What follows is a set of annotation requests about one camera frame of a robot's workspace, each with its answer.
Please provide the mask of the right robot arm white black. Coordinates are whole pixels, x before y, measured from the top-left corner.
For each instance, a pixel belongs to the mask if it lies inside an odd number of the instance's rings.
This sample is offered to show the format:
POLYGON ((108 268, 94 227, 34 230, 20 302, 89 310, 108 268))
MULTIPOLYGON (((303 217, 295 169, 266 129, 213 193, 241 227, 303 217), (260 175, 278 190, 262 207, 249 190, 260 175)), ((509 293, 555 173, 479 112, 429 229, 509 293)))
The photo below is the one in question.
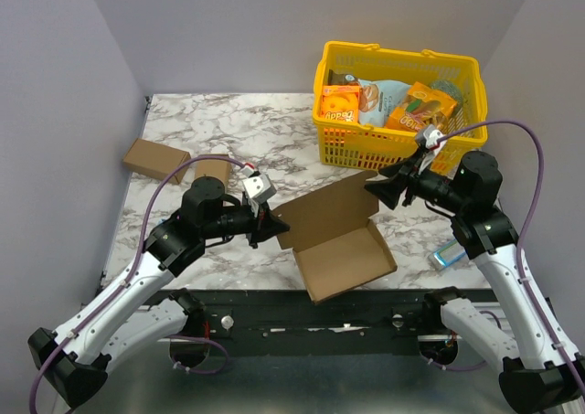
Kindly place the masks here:
POLYGON ((569 340, 536 285, 519 237, 495 201, 503 177, 497 161, 480 151, 463 156, 454 178, 422 166, 422 152, 380 169, 365 189, 394 209, 416 197, 450 212, 452 233, 487 279, 512 332, 490 323, 455 288, 427 295, 422 326, 446 328, 465 339, 498 374, 508 405, 537 413, 584 394, 584 356, 569 340))

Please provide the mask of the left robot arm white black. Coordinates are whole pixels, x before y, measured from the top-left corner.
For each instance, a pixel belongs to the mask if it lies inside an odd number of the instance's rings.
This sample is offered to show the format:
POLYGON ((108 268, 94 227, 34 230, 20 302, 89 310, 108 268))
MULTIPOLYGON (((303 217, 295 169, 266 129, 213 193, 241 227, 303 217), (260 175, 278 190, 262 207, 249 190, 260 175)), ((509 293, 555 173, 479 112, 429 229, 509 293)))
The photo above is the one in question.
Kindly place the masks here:
POLYGON ((70 409, 90 400, 114 366, 150 342, 196 334, 204 306, 186 292, 174 292, 146 313, 140 307, 201 258, 207 242, 216 245, 243 235, 252 248, 289 230, 268 204, 276 189, 258 171, 243 181, 241 198, 227 194, 215 177, 196 179, 180 208, 143 231, 133 263, 89 304, 57 328, 38 328, 27 340, 38 369, 28 407, 36 412, 42 379, 70 409))

